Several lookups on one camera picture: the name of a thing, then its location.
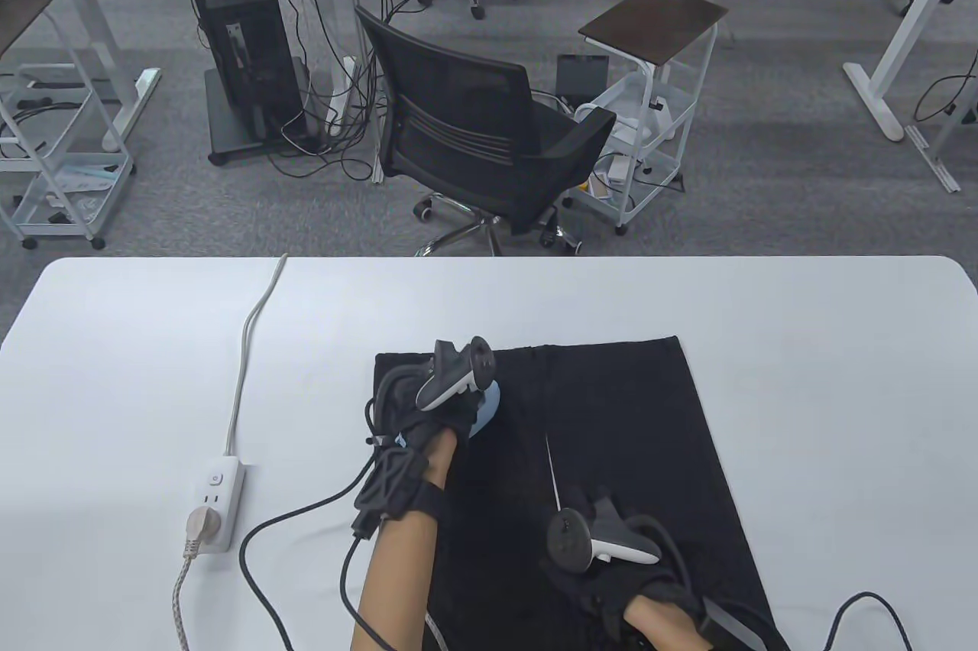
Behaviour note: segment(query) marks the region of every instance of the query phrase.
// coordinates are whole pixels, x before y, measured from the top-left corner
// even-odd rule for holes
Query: office floor
[[[338,1],[352,40],[352,12]],[[521,62],[535,88],[552,89],[556,55],[587,51],[577,28],[615,1],[483,0],[488,16],[476,22],[465,0],[437,0],[398,26],[448,47]],[[625,238],[593,215],[567,215],[570,228],[584,236],[582,254],[942,254],[978,277],[978,128],[962,131],[947,153],[964,188],[949,196],[908,141],[885,141],[841,69],[847,60],[876,64],[904,0],[726,1],[737,39],[713,56],[689,138],[687,194],[663,193]],[[40,271],[57,257],[407,256],[460,222],[440,210],[428,225],[416,221],[411,208],[419,187],[405,180],[353,183],[339,168],[290,180],[265,159],[211,166],[203,101],[203,71],[211,60],[196,39],[189,1],[102,4],[132,67],[164,68],[129,141],[139,176],[105,230],[104,252],[74,239],[43,240],[28,252],[0,231],[0,338]],[[976,5],[958,0],[938,9],[891,91],[902,119],[933,79],[968,67],[978,44]],[[83,30],[67,0],[56,0],[55,12],[81,44]],[[284,16],[289,24],[289,9]],[[322,57],[321,33],[312,25],[300,29],[312,57]],[[51,60],[58,57],[53,47],[52,37],[32,30],[3,63]],[[947,84],[931,103],[940,105],[955,89]],[[293,160],[284,164],[303,168]],[[350,171],[359,175],[362,168]],[[13,191],[0,186],[3,204]],[[482,243],[447,253],[484,255]],[[504,236],[503,246],[516,255],[552,255],[532,236]],[[92,318],[96,326],[97,313]]]

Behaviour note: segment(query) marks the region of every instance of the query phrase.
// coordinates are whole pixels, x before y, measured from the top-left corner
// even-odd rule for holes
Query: desktop pc case
[[[283,125],[293,140],[314,138],[317,127],[303,112],[297,78],[306,71],[293,64],[279,0],[199,0],[198,6],[228,103],[252,138],[279,138]]]

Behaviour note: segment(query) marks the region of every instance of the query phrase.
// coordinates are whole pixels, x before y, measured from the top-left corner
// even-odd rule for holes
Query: small side table
[[[0,222],[7,225],[25,249],[37,246],[35,235],[84,236],[95,249],[105,248],[97,235],[108,218],[130,173],[136,168],[125,142],[102,105],[92,79],[71,49],[62,28],[47,11],[52,0],[0,0],[0,57],[27,32],[41,15],[51,23],[71,64],[21,65],[11,81],[13,86],[0,92],[0,173],[31,173],[27,190],[15,198],[15,210],[8,214],[0,203]],[[74,70],[81,79],[79,88],[39,89],[31,84],[31,72],[44,68]],[[58,133],[48,141],[31,140],[24,121],[40,110],[70,114]],[[116,152],[76,150],[76,139],[84,124],[97,116],[115,142]],[[7,156],[10,147],[17,149]],[[74,190],[86,193],[85,205],[71,197]]]
[[[628,222],[680,171],[717,25],[726,14],[726,8],[706,0],[625,0],[579,30],[590,44],[638,66],[574,114],[580,121],[600,106],[618,116],[594,171],[606,173],[612,157],[624,156],[628,160],[624,182],[609,184],[610,197],[604,199],[589,191],[569,191],[570,199],[614,220],[618,235],[624,235]],[[705,47],[698,63],[675,60],[700,37]],[[674,148],[660,149],[680,127],[682,134]]]

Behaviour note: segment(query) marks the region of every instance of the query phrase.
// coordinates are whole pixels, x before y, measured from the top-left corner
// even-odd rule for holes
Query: hand
[[[585,518],[594,516],[594,505],[580,491],[566,491],[566,507],[574,508]],[[698,599],[677,580],[671,560],[664,556],[656,564],[643,565],[612,558],[610,562],[600,559],[591,561],[591,566],[583,574],[562,571],[549,558],[542,564],[544,572],[559,591],[568,595],[572,602],[584,612],[599,616],[604,629],[616,641],[621,641],[622,623],[631,620],[649,620],[639,631],[645,633],[646,627],[654,630],[670,627],[667,620],[685,617],[694,626],[694,617],[701,613]],[[656,609],[668,607],[668,612],[650,615],[646,603],[635,603],[637,598],[656,602]]]

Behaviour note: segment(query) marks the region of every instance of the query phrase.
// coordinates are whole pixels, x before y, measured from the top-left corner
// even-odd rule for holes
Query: human arm
[[[444,490],[458,437],[442,430],[426,450],[429,468],[425,480]],[[419,651],[425,636],[425,613],[438,523],[420,511],[408,511],[381,526],[360,596],[360,615],[396,651]],[[352,651],[380,647],[357,624]]]
[[[656,651],[709,651],[712,644],[696,633],[695,623],[672,603],[638,595],[625,608],[625,623],[638,630]]]

